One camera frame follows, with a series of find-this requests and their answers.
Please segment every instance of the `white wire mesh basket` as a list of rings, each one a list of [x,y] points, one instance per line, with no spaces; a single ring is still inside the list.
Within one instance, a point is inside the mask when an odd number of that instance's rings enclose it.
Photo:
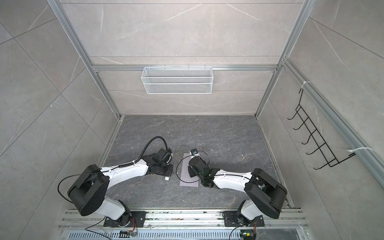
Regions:
[[[214,74],[205,66],[146,67],[141,79],[148,94],[212,93]]]

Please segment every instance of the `purple sheet of paper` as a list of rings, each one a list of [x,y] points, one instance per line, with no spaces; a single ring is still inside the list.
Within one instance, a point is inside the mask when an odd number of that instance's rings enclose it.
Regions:
[[[192,159],[192,157],[187,157],[189,156],[190,154],[189,153],[184,153],[184,156],[183,157],[186,157],[184,160],[183,160],[183,164],[181,165],[181,175],[180,175],[180,178],[181,180],[183,181],[186,181],[186,182],[193,182],[193,181],[197,181],[199,179],[198,176],[195,176],[195,177],[190,177],[189,176],[189,173],[188,173],[188,163],[189,163],[189,160]],[[186,182],[182,182],[180,181],[180,186],[187,186],[187,187],[198,187],[199,186],[199,182],[193,182],[193,183],[186,183]]]

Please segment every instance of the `robotic arm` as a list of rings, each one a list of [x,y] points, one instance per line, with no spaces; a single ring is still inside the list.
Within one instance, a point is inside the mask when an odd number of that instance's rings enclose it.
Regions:
[[[189,161],[189,176],[198,176],[204,187],[229,188],[247,193],[250,200],[244,200],[236,213],[241,224],[248,226],[263,214],[279,218],[287,190],[266,172],[259,168],[247,173],[210,168],[196,149],[190,153],[194,157]]]
[[[127,226],[131,217],[130,210],[122,201],[105,196],[107,189],[125,180],[149,174],[165,176],[165,180],[169,180],[173,171],[173,165],[169,164],[172,160],[170,148],[161,148],[150,155],[142,154],[140,159],[117,166],[88,166],[68,190],[68,196],[79,213],[82,216],[101,214],[115,220],[115,224],[120,227]]]

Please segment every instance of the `black wire rack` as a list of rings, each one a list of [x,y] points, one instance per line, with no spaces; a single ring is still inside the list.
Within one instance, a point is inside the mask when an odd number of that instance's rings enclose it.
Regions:
[[[300,125],[300,127],[298,127],[298,128],[293,128],[293,129],[294,129],[294,130],[299,130],[299,129],[304,125],[304,126],[307,128],[308,132],[310,133],[310,136],[308,137],[308,140],[307,140],[305,143],[302,142],[302,144],[304,144],[304,145],[307,144],[307,143],[309,142],[309,140],[311,139],[311,137],[312,137],[313,140],[314,140],[314,142],[315,142],[316,145],[317,145],[317,148],[316,148],[313,152],[311,152],[311,153],[306,153],[306,154],[307,154],[307,155],[311,155],[311,154],[315,153],[317,150],[319,150],[319,151],[321,152],[321,154],[323,155],[325,161],[327,162],[327,163],[324,164],[323,166],[321,166],[321,167],[319,167],[319,168],[315,168],[315,167],[314,167],[313,169],[318,170],[318,169],[321,169],[321,168],[323,168],[323,167],[325,167],[325,166],[327,166],[327,165],[330,166],[330,167],[334,167],[335,165],[344,162],[344,161],[347,160],[348,158],[351,158],[351,157],[355,156],[355,155],[356,155],[355,153],[351,153],[351,154],[348,155],[347,158],[345,158],[345,159],[343,159],[343,160],[341,160],[341,161],[338,160],[338,159],[336,158],[336,156],[333,154],[331,148],[328,146],[328,143],[324,140],[323,136],[321,135],[321,133],[319,132],[319,130],[317,129],[317,127],[313,124],[312,120],[310,119],[310,117],[308,116],[308,114],[305,112],[304,108],[300,105],[300,103],[301,103],[301,97],[303,96],[303,89],[300,89],[299,94],[301,94],[301,95],[300,95],[299,104],[298,104],[297,107],[295,108],[296,113],[294,114],[294,116],[293,116],[292,118],[288,118],[288,120],[292,120],[296,115],[300,117],[300,119],[301,119],[301,121],[302,121],[303,123]],[[304,117],[302,117],[302,116],[300,115],[300,113],[299,113],[300,110],[303,110],[303,112],[304,112],[304,114],[305,114]],[[306,124],[307,121],[310,121],[310,122],[312,123],[312,125],[314,126],[314,130],[313,130],[313,131],[311,131],[311,130],[309,129],[309,127],[307,126],[307,124]],[[319,143],[318,143],[319,141],[316,141],[316,139],[315,139],[315,137],[314,137],[314,135],[313,135],[313,134],[316,133],[316,132],[318,133],[318,135],[320,135],[322,141],[324,142],[324,143],[321,144],[321,145],[319,145]],[[327,147],[327,148],[329,149],[329,151],[330,151],[330,153],[331,153],[331,155],[332,155],[332,160],[328,161],[327,157],[326,157],[325,154],[324,154],[324,150],[321,149],[323,146],[324,146],[324,147]]]

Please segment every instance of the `marble patterned floor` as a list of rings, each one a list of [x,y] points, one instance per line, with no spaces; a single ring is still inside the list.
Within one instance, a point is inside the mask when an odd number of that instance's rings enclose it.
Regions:
[[[173,151],[174,173],[183,154],[197,148],[209,155],[210,167],[232,172],[261,168],[278,179],[254,116],[125,116],[105,166],[136,159],[157,135],[164,137]],[[161,140],[154,141],[146,154],[161,147]],[[107,195],[129,208],[237,208],[249,199],[246,193],[231,189],[180,186],[174,173],[169,181],[159,175],[129,179],[110,188]]]

